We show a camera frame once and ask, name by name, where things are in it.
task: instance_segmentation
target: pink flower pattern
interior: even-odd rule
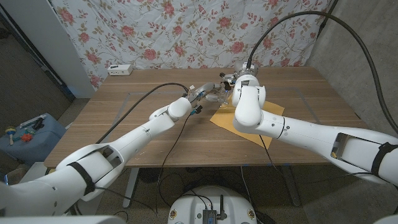
[[[144,52],[144,58],[146,60],[155,60],[156,51],[154,49],[146,49]]]
[[[180,26],[176,26],[174,27],[174,32],[175,34],[180,35],[182,34],[182,28]]]
[[[53,0],[90,83],[98,88],[115,63],[135,69],[233,67],[258,38],[291,12],[326,11],[330,0]],[[323,17],[300,16],[277,26],[259,46],[260,66],[302,66]]]
[[[235,42],[234,45],[232,45],[232,53],[234,54],[238,54],[241,53],[244,47],[244,43],[243,42]]]

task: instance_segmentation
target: white power strip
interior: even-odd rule
[[[110,65],[108,73],[110,75],[130,75],[132,72],[132,65]]]

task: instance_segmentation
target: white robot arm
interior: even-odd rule
[[[256,69],[246,64],[235,69],[234,127],[242,133],[261,134],[315,152],[356,176],[377,183],[398,185],[398,139],[377,131],[325,126],[268,113]]]
[[[77,200],[95,198],[102,192],[97,188],[109,187],[126,163],[152,139],[188,112],[199,113],[197,101],[220,90],[219,84],[207,83],[153,112],[148,122],[119,139],[75,151],[49,175],[12,186],[0,183],[2,216],[61,215]]]

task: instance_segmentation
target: black wire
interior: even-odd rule
[[[276,168],[276,166],[274,165],[274,162],[272,161],[271,156],[270,156],[269,153],[268,153],[268,149],[267,149],[266,144],[264,143],[264,140],[262,140],[262,137],[261,137],[260,134],[259,134],[259,136],[260,136],[262,145],[264,146],[264,149],[266,149],[266,153],[267,153],[268,159],[271,161],[272,166],[275,168],[276,171],[278,171],[278,173],[280,173],[280,174],[283,175],[283,173],[282,173],[278,168]]]
[[[77,202],[75,203],[75,206],[76,206],[76,211],[77,211],[77,213],[79,213],[79,215],[83,215],[83,214],[81,213],[81,211],[80,211],[80,208],[79,208],[79,201],[77,201]]]
[[[212,202],[208,197],[206,197],[206,196],[198,195],[198,194],[183,194],[183,195],[179,196],[178,198],[184,197],[184,196],[196,196],[196,197],[200,198],[200,199],[202,200],[203,203],[205,203],[205,201],[202,199],[202,197],[203,197],[203,198],[209,200],[209,202],[210,202],[210,208],[213,209],[213,202]]]
[[[186,123],[187,123],[189,117],[191,117],[191,114],[189,114],[188,117],[186,118],[186,120],[185,120],[185,122],[184,122],[184,125],[182,126],[181,132],[180,132],[180,134],[178,135],[177,140],[175,140],[173,147],[170,149],[169,153],[167,153],[166,157],[165,157],[164,160],[163,160],[162,167],[160,167],[159,176],[158,176],[158,178],[157,178],[157,185],[156,185],[156,188],[157,188],[157,189],[159,189],[159,181],[160,181],[160,176],[162,175],[164,163],[166,162],[167,157],[170,155],[170,153],[172,152],[174,146],[176,145],[176,143],[177,143],[178,140],[180,139],[180,136],[181,136],[181,134],[182,134],[182,131],[184,130],[184,127],[185,127],[185,125],[186,125]],[[156,196],[155,196],[155,210],[156,210],[156,215],[157,215],[157,194],[156,194]]]
[[[69,208],[69,212],[71,215],[77,215],[76,210],[75,210],[75,204],[73,204],[70,208]]]
[[[119,177],[120,177],[121,175],[123,175],[126,171],[127,171],[127,168],[125,168],[125,169],[122,171],[122,173],[119,175]]]
[[[140,201],[137,201],[137,200],[135,200],[135,199],[133,199],[133,198],[129,198],[129,197],[127,197],[127,196],[124,196],[123,194],[117,193],[117,192],[114,191],[114,190],[107,189],[107,188],[104,188],[104,187],[95,187],[95,188],[96,188],[96,189],[101,189],[101,190],[106,190],[106,191],[108,191],[108,192],[114,193],[115,195],[117,195],[117,196],[119,196],[119,197],[128,199],[128,200],[133,201],[133,202],[137,202],[137,203],[139,203],[139,204],[141,204],[141,205],[143,205],[143,206],[149,208],[151,211],[153,211],[153,212],[155,213],[154,209],[151,208],[149,205],[147,205],[147,204],[145,204],[145,203],[142,203],[142,202],[140,202]]]
[[[296,183],[299,183],[299,184],[315,184],[315,183],[319,183],[319,182],[339,179],[339,178],[342,178],[342,177],[347,177],[347,176],[352,176],[352,175],[369,175],[369,174],[372,175],[372,173],[370,173],[370,172],[357,172],[357,173],[352,173],[352,174],[338,175],[336,177],[328,177],[328,178],[325,178],[325,179],[322,179],[322,180],[316,180],[316,181],[310,181],[310,182],[297,182],[296,181]]]
[[[252,58],[253,55],[256,51],[256,49],[260,46],[261,42],[264,40],[264,38],[266,38],[266,36],[268,35],[268,33],[275,28],[278,24],[280,24],[281,22],[284,22],[287,19],[296,17],[296,16],[302,16],[302,15],[319,15],[319,16],[325,16],[326,18],[329,18],[335,22],[337,22],[338,24],[342,25],[346,30],[348,30],[348,32],[350,32],[350,34],[355,38],[355,40],[357,41],[357,43],[359,44],[359,46],[361,46],[363,53],[365,54],[366,60],[369,63],[369,66],[371,68],[372,71],[372,76],[373,76],[373,80],[374,80],[374,85],[376,87],[376,93],[377,93],[377,98],[379,100],[380,103],[380,107],[384,113],[384,116],[386,117],[388,123],[391,125],[391,127],[393,128],[393,130],[398,134],[398,125],[395,123],[394,119],[392,119],[392,116],[387,108],[386,102],[384,101],[384,97],[383,97],[383,93],[381,90],[381,86],[380,86],[380,80],[379,80],[379,75],[377,74],[377,70],[376,67],[374,66],[374,62],[373,59],[371,57],[371,54],[369,53],[368,49],[366,48],[364,42],[361,40],[361,38],[359,37],[359,35],[357,33],[355,33],[355,31],[344,21],[342,21],[341,19],[332,16],[326,12],[318,12],[318,11],[307,11],[307,12],[296,12],[293,14],[290,14],[288,16],[283,17],[281,20],[279,20],[276,24],[274,24],[273,26],[271,26],[265,33],[264,35],[262,35],[262,37],[260,38],[260,40],[256,43],[256,45],[254,46],[253,50],[250,53],[249,59],[248,59],[248,64],[246,66],[246,68],[250,68],[251,67],[251,62],[252,62]]]
[[[197,95],[197,97],[195,97],[195,99],[193,99],[192,101],[190,101],[190,103],[192,103],[192,102],[194,102],[195,100],[197,100],[197,98],[199,98],[199,95],[201,94],[201,93],[203,93],[204,91],[201,91],[198,95]]]
[[[115,214],[113,214],[113,215],[117,215],[117,214],[119,214],[119,213],[121,213],[121,212],[124,212],[125,214],[126,214],[126,223],[129,221],[129,214],[126,212],[126,211],[118,211],[118,212],[116,212]]]
[[[112,127],[96,142],[97,144],[101,143],[102,140],[104,140],[104,138],[106,138],[111,131],[113,131],[114,128],[116,128],[116,126],[122,122],[122,120],[143,100],[145,99],[145,97],[149,96],[153,91],[157,90],[158,88],[162,87],[162,86],[166,86],[166,85],[178,85],[181,86],[182,88],[184,88],[184,90],[188,93],[188,88],[185,87],[183,84],[179,84],[179,83],[164,83],[161,85],[158,85],[157,87],[153,88],[151,91],[147,92],[143,97],[141,97],[141,99],[139,99],[124,115],[123,117],[121,117],[114,125],[112,125]]]
[[[241,175],[240,175],[240,176],[241,176],[241,178],[242,178],[243,184],[245,185],[245,190],[246,190],[246,193],[247,193],[247,195],[248,195],[248,197],[249,197],[250,204],[253,206],[254,213],[259,213],[259,211],[258,211],[258,209],[257,209],[257,207],[256,207],[256,204],[254,203],[254,201],[253,201],[253,199],[252,199],[252,197],[251,197],[248,184],[246,183],[246,181],[245,181],[245,179],[244,179],[244,177],[243,177],[243,169],[241,169]]]
[[[205,201],[203,201],[203,199],[202,199],[201,197],[204,197],[205,199],[209,200],[209,202],[210,202],[210,208],[213,209],[213,202],[211,202],[211,200],[210,200],[208,197],[199,196],[199,195],[196,194],[192,189],[191,189],[191,191],[192,191],[192,193],[193,193],[194,195],[196,195],[197,197],[199,197],[200,200],[201,200],[203,203],[205,203]]]
[[[160,189],[162,188],[163,180],[165,180],[166,178],[170,177],[171,175],[177,175],[177,176],[179,176],[180,179],[181,179],[181,182],[182,182],[183,186],[185,186],[185,182],[184,182],[184,179],[182,178],[182,176],[181,176],[180,174],[178,174],[178,173],[175,173],[175,172],[174,172],[174,173],[171,173],[171,174],[169,174],[169,175],[166,175],[166,176],[160,181],[159,188],[158,188],[158,190],[159,190],[159,195],[160,195],[161,199],[163,200],[163,202],[164,202],[167,206],[169,206],[169,207],[171,207],[171,205],[170,205],[169,203],[167,203],[166,200],[163,198],[163,195],[162,195],[162,192],[160,191]]]

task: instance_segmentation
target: table leg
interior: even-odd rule
[[[289,192],[290,198],[294,206],[298,207],[301,205],[299,193],[296,188],[296,183],[294,181],[293,173],[290,166],[282,166],[282,173],[284,175],[285,184]]]
[[[129,182],[127,183],[126,193],[124,194],[126,197],[132,198],[132,193],[134,192],[138,178],[138,170],[139,168],[131,168]],[[130,205],[131,201],[129,199],[123,200],[123,208],[128,208]]]

